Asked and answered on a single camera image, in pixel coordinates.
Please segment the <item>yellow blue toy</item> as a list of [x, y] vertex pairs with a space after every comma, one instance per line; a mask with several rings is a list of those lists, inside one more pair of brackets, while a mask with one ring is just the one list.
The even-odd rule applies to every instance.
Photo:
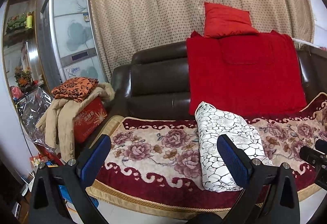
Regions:
[[29, 158], [31, 167], [37, 169], [39, 164], [44, 163], [48, 167], [58, 166], [54, 161], [50, 160], [48, 157], [38, 154], [37, 156], [32, 156]]

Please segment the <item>beige padded coat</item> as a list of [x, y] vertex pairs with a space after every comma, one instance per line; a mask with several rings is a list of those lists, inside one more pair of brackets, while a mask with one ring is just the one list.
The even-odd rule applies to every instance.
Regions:
[[74, 158], [74, 118], [94, 99], [100, 98], [107, 102], [114, 99], [115, 91], [111, 84], [99, 83], [89, 96], [82, 102], [67, 98], [54, 99], [36, 128], [45, 135], [45, 143], [51, 148], [59, 145], [62, 160], [67, 162]]

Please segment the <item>red gift box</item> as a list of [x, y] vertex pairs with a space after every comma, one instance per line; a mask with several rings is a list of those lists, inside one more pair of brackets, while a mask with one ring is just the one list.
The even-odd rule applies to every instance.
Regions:
[[75, 141], [77, 143], [85, 142], [106, 117], [107, 112], [101, 99], [95, 98], [74, 118]]

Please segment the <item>clear plastic wrap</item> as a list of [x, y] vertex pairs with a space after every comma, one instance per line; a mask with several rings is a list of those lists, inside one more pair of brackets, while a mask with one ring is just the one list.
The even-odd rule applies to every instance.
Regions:
[[42, 88], [36, 87], [17, 102], [17, 109], [28, 139], [51, 153], [55, 153], [55, 148], [45, 143], [44, 132], [36, 127], [51, 102], [52, 98]]

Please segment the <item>floral red beige sofa cover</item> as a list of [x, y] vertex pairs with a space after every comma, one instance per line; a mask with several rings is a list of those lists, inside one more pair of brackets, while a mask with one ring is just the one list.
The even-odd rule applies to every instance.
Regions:
[[251, 158], [288, 163], [300, 201], [319, 191], [301, 147], [326, 140], [326, 94], [286, 115], [241, 117], [201, 103], [190, 121], [113, 117], [103, 128], [111, 151], [87, 193], [128, 210], [186, 220], [199, 213], [224, 216], [241, 188], [216, 143], [226, 134]]

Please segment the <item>large red cushion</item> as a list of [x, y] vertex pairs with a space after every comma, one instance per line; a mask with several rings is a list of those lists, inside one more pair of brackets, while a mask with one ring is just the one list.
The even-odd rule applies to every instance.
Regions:
[[289, 35], [276, 31], [186, 40], [189, 113], [201, 102], [241, 116], [296, 112], [307, 104]]

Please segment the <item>orange black patterned folded cloth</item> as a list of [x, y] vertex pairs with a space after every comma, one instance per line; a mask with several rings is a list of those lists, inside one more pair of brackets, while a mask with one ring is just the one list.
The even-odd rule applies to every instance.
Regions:
[[76, 102], [82, 102], [91, 94], [98, 83], [99, 81], [97, 79], [73, 77], [53, 88], [52, 94], [55, 99], [64, 98]]

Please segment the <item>artificial flower arrangement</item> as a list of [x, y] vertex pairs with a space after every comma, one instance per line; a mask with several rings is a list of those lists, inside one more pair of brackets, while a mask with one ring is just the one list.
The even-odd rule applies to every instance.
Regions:
[[26, 69], [16, 67], [15, 80], [22, 93], [30, 92], [34, 88], [30, 67], [27, 67]]

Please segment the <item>silver white refrigerator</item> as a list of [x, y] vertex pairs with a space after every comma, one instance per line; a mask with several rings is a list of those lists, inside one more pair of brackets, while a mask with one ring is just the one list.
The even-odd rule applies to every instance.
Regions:
[[98, 51], [90, 0], [45, 0], [40, 10], [39, 46], [50, 90], [73, 77], [106, 82]]

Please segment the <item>small red pillow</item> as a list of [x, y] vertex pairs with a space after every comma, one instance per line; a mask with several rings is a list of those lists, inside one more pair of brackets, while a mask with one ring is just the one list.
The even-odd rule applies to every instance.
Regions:
[[222, 38], [233, 35], [258, 34], [252, 27], [249, 11], [218, 3], [205, 2], [205, 38]]

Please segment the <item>yellow bottle on shelf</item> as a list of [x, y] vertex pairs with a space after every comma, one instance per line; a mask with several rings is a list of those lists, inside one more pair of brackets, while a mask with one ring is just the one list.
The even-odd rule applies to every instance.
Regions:
[[28, 12], [26, 17], [26, 28], [31, 29], [33, 28], [33, 13]]

